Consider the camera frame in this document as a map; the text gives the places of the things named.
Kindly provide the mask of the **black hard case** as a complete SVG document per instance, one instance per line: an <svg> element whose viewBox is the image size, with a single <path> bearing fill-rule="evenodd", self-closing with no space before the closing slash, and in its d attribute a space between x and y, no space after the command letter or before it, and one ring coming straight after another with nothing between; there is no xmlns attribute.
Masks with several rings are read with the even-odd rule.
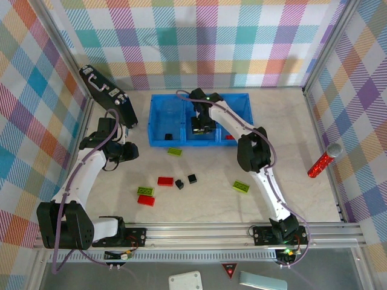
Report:
<svg viewBox="0 0 387 290"><path fill-rule="evenodd" d="M79 70L92 98L105 110L114 109L120 124L131 129L136 127L138 119L127 93L109 81L95 67L85 65Z"/></svg>

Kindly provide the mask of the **small electronics connector board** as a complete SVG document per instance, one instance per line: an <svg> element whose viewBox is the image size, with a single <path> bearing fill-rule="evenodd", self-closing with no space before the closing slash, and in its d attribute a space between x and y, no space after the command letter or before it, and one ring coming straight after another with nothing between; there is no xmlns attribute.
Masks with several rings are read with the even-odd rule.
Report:
<svg viewBox="0 0 387 290"><path fill-rule="evenodd" d="M130 250L119 252L119 253L112 252L112 251L104 252L105 260L128 260L128 259L131 259L132 256L133 256L133 252Z"/></svg>
<svg viewBox="0 0 387 290"><path fill-rule="evenodd" d="M301 253L296 249L282 249L275 250L276 253L276 263L279 265L290 265L294 263L297 259L297 256Z"/></svg>

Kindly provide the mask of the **red glitter toy microphone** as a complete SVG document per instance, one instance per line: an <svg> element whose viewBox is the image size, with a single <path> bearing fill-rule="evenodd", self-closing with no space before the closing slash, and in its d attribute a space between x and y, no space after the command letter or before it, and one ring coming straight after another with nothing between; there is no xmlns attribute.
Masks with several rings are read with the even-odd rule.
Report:
<svg viewBox="0 0 387 290"><path fill-rule="evenodd" d="M341 153L342 153L342 146L340 144L333 143L328 145L326 148L326 151L320 156L320 158L312 165L312 167L307 172L308 176L310 178L317 177Z"/></svg>

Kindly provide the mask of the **red triangle warning sign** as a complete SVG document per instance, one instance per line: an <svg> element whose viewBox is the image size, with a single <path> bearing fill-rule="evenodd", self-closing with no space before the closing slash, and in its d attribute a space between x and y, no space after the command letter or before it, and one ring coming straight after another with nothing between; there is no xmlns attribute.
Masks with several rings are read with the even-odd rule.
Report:
<svg viewBox="0 0 387 290"><path fill-rule="evenodd" d="M237 263L222 263L221 265L223 266L229 279L232 279L238 264Z"/></svg>

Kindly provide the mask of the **white square plate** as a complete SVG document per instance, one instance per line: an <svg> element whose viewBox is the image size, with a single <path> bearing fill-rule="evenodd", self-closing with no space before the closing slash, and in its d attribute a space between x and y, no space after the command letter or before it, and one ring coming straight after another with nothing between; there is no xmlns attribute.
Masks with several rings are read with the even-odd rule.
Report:
<svg viewBox="0 0 387 290"><path fill-rule="evenodd" d="M169 290L203 290L199 271L171 275L168 282Z"/></svg>

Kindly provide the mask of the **pale green flat box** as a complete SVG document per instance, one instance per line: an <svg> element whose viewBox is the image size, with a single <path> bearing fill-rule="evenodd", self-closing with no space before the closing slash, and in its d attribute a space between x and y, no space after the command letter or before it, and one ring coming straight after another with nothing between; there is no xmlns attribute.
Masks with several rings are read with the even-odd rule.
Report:
<svg viewBox="0 0 387 290"><path fill-rule="evenodd" d="M288 290L285 280L266 277L242 271L239 275L239 284L260 290Z"/></svg>

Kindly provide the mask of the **aluminium side rail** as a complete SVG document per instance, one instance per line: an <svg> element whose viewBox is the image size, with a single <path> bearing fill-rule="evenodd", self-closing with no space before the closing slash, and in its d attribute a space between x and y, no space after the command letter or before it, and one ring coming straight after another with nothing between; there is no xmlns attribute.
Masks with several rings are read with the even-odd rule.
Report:
<svg viewBox="0 0 387 290"><path fill-rule="evenodd" d="M307 109L308 109L308 112L309 112L309 115L310 115L310 118L311 118L313 129L314 129L314 132L315 132L315 135L316 135L317 143L318 143L318 146L319 146L319 152L320 153L324 153L325 150L326 150L326 145L325 145L324 140L322 138L322 135L320 133L318 122L317 122L316 116L315 116L315 114L313 112L313 106L311 104L308 91L303 89L302 93L303 93L303 96L304 96L304 99L305 99L305 102L306 102L306 105L307 105ZM333 195L333 198L334 198L334 201L335 201L335 205L336 205L336 209L337 209L340 221L346 223L347 222L347 220L346 220L346 212L345 212L345 210L342 209L342 200L341 200L340 194L338 192L337 182L335 180L335 177L333 176L333 171L332 171L331 166L332 166L332 164L330 164L324 170L324 175L326 175L328 180L329 180L330 189L332 191L332 195Z"/></svg>
<svg viewBox="0 0 387 290"><path fill-rule="evenodd" d="M88 130L91 114L93 113L93 108L94 108L94 101L92 100L92 98L89 98L85 103L85 110L83 112L82 119L79 124L79 130L77 131L76 140L73 146L73 152L71 153L71 156L70 156L70 165L67 170L67 175L66 175L66 178L64 179L61 190L66 189L68 179L70 178L71 173L74 169L74 166L77 163L79 144Z"/></svg>

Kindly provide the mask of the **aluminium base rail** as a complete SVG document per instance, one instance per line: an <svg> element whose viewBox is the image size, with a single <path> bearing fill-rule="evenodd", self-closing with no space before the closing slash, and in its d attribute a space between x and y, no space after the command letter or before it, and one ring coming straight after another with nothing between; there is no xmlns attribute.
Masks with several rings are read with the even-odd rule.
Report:
<svg viewBox="0 0 387 290"><path fill-rule="evenodd" d="M256 224L259 227L267 224ZM125 251L134 250L250 250L250 249L301 249L306 248L351 248L365 246L365 237L357 224L343 222L312 223L305 227L306 245L263 245L255 246L249 234L249 223L143 223L126 224L125 228L146 228L144 247L93 247L83 251Z"/></svg>

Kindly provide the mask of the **aluminium frame post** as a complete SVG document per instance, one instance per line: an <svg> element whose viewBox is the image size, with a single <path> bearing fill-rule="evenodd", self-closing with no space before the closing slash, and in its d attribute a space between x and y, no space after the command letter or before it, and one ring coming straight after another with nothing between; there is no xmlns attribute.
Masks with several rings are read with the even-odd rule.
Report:
<svg viewBox="0 0 387 290"><path fill-rule="evenodd" d="M86 95L87 98L91 98L88 88L86 87L82 78L79 75L79 67L77 66L76 60L71 54L70 49L66 45L65 40L62 37L59 29L57 28L53 18L51 17L49 10L44 4L44 1L30 0L30 4L34 7L35 12L37 13L39 19L43 23L43 26L48 32L49 37L51 37L55 47L57 48L59 54L63 57L67 68L73 74L74 79L80 86L82 92Z"/></svg>
<svg viewBox="0 0 387 290"><path fill-rule="evenodd" d="M314 49L311 62L306 69L301 82L304 95L307 95L338 44L345 28L356 12L362 0L333 0L333 8L327 11L327 18L322 22L322 28L317 33L319 41Z"/></svg>

